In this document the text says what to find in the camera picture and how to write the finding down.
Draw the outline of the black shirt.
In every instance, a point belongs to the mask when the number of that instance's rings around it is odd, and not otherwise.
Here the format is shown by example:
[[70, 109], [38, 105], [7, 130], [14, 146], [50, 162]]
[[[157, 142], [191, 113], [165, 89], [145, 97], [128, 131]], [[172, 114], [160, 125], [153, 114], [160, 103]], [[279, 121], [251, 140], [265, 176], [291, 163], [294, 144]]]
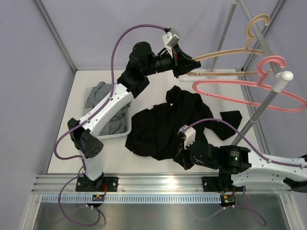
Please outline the black shirt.
[[199, 94], [174, 86], [167, 91], [165, 103], [144, 109], [132, 117], [132, 129], [125, 147], [138, 156], [158, 161], [172, 159], [177, 155], [181, 141], [179, 129], [205, 118], [207, 122], [194, 126], [196, 141], [208, 142], [205, 129], [213, 131], [220, 140], [235, 134], [227, 125], [212, 120], [213, 114]]

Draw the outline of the grey shirt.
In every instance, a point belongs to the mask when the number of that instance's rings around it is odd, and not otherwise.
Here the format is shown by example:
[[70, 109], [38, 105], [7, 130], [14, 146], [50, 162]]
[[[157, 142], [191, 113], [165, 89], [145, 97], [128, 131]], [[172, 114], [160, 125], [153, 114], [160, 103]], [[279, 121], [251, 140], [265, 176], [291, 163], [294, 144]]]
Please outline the grey shirt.
[[81, 120], [90, 134], [98, 137], [101, 129], [106, 123], [126, 104], [131, 103], [133, 95], [127, 91], [127, 87], [122, 84], [112, 85], [111, 91]]

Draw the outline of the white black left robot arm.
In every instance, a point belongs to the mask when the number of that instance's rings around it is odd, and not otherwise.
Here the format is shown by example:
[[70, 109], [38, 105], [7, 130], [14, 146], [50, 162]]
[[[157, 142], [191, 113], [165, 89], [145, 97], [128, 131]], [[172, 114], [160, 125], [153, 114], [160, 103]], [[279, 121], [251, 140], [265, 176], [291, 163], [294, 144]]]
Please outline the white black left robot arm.
[[107, 96], [87, 115], [68, 121], [68, 128], [72, 130], [70, 138], [83, 158], [85, 172], [82, 179], [92, 191], [106, 187], [98, 158], [104, 147], [97, 138], [100, 130], [120, 109], [141, 94], [149, 85], [149, 75], [171, 70], [178, 78], [199, 67], [201, 63], [183, 52], [178, 44], [163, 48], [155, 55], [149, 43], [138, 42], [132, 48], [126, 69]]

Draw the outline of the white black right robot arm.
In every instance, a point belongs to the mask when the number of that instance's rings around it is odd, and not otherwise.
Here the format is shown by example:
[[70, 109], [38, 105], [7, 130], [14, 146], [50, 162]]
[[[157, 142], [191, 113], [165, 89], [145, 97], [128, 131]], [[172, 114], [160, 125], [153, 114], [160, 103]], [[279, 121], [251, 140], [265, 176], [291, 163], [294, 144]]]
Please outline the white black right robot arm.
[[218, 171], [213, 178], [203, 177], [205, 192], [232, 192], [246, 188], [270, 191], [307, 191], [307, 157], [290, 159], [258, 155], [240, 146], [215, 147], [197, 141], [188, 147], [180, 144], [174, 162], [185, 170], [194, 165]]

